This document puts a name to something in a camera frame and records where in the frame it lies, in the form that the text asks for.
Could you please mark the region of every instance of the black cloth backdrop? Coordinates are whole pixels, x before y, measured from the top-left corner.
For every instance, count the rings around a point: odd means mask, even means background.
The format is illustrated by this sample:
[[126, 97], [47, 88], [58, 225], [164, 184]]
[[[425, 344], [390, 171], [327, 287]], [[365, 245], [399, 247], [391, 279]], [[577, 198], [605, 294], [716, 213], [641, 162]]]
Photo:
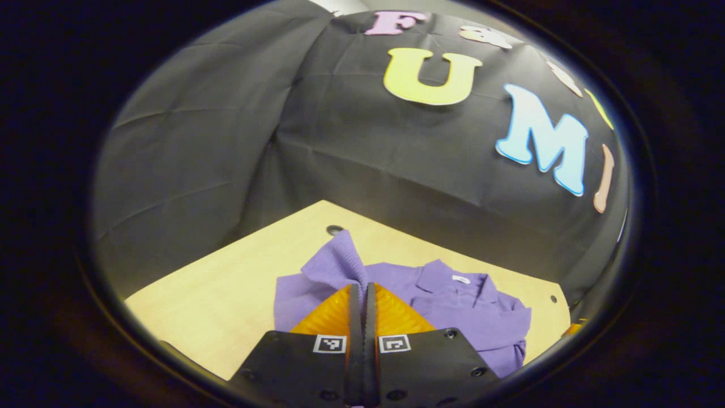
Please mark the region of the black cloth backdrop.
[[[629, 172], [588, 95], [519, 39], [502, 50], [459, 37], [476, 23], [429, 14], [397, 36], [363, 35], [374, 20], [275, 1], [183, 47], [141, 85], [94, 184], [91, 239], [121, 298], [319, 200], [559, 282], [570, 304], [593, 286], [617, 243]], [[384, 88], [397, 47], [434, 53], [420, 72], [430, 85], [447, 79], [444, 52], [484, 64], [465, 101], [423, 105]], [[569, 113], [585, 125], [582, 197], [495, 151], [510, 122], [505, 83], [534, 92], [554, 124]], [[602, 143], [616, 161], [604, 214], [592, 204]]]

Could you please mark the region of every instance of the blue letter m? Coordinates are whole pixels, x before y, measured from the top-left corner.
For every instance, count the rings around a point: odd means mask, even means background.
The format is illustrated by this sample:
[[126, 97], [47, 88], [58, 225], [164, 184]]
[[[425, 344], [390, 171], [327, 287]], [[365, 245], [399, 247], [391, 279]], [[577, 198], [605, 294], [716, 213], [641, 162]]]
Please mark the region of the blue letter m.
[[534, 138], [539, 170], [547, 172], [563, 155], [554, 169], [554, 180], [576, 196], [584, 194], [584, 143], [587, 129], [576, 118], [565, 113], [556, 128], [538, 96], [520, 86], [507, 83], [504, 89], [513, 98], [511, 124], [506, 139], [496, 142], [496, 151], [522, 164], [533, 160], [529, 151], [529, 134]]

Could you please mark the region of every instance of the wooden table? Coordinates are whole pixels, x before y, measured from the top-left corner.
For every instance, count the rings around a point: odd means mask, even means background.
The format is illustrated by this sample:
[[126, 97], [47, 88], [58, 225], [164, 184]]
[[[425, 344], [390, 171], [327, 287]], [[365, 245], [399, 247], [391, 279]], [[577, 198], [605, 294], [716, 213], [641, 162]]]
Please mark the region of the wooden table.
[[[460, 255], [326, 201], [157, 280], [125, 304], [156, 338], [228, 380], [262, 335], [274, 330], [277, 277], [299, 273], [331, 239], [328, 225], [350, 231], [366, 265], [421, 266], [441, 259], [459, 272], [489, 274], [498, 290], [531, 307], [525, 363], [549, 348], [569, 327], [566, 300], [558, 284]], [[552, 295], [557, 303], [552, 302]]]

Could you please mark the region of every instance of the purple shirt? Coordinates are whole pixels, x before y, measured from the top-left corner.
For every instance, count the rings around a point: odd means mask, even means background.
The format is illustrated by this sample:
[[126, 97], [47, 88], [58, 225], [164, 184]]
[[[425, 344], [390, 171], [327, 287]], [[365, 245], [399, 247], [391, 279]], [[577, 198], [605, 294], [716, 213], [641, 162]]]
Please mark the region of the purple shirt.
[[457, 327], [499, 377], [523, 364], [531, 308], [496, 290], [488, 274], [460, 274], [440, 260], [419, 267], [364, 266], [347, 230], [325, 244], [301, 274], [277, 279], [275, 328], [290, 331], [353, 283], [360, 286], [362, 303], [369, 282], [393, 292], [436, 329]]

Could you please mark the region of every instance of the yellow letter u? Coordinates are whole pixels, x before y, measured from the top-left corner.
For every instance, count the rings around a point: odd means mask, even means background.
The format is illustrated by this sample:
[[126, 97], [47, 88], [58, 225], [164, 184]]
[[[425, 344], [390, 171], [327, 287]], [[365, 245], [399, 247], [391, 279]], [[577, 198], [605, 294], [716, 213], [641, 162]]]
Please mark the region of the yellow letter u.
[[443, 58], [451, 63], [448, 81], [441, 86], [429, 86], [418, 80], [418, 74], [425, 58], [431, 57], [433, 52], [393, 48], [388, 54], [392, 58], [383, 78], [385, 88], [401, 99], [428, 105], [452, 105], [463, 101], [471, 94], [473, 70], [483, 65], [476, 58], [448, 52], [443, 54]]

